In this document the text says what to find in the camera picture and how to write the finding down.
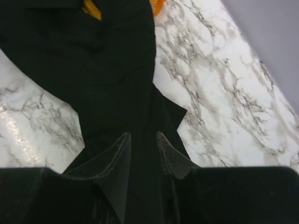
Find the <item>black button shirt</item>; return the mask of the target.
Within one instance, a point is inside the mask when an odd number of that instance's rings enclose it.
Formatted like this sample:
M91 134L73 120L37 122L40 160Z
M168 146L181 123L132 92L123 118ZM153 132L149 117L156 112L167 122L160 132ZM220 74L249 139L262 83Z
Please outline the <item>black button shirt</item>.
M85 148L67 174L131 135L124 222L180 223L162 173L157 133L183 155L186 110L153 84L156 36L147 0L3 0L0 48L26 76L78 114Z

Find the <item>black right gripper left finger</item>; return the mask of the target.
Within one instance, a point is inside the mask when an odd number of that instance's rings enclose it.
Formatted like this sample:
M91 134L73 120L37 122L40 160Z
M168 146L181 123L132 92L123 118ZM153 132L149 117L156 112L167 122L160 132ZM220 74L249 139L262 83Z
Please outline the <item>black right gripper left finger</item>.
M131 154L123 134L90 161L59 174L50 168L2 168L3 224L122 224Z

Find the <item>orange snack packet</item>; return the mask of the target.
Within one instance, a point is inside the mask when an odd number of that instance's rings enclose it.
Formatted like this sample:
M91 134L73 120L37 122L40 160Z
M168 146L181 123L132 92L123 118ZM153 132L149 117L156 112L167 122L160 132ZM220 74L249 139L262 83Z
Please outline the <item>orange snack packet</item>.
M157 17L163 8L163 4L166 0L150 0L151 9L153 12L153 16ZM92 17L96 18L97 20L102 20L102 13L98 9L98 7L93 3L92 0L84 0L82 10L91 15Z

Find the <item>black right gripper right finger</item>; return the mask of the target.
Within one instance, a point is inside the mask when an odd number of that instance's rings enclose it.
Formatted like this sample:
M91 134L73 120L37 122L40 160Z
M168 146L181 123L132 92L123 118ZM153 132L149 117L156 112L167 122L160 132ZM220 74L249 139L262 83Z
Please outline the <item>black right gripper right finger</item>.
M296 224L299 175L289 167L202 168L157 133L168 224Z

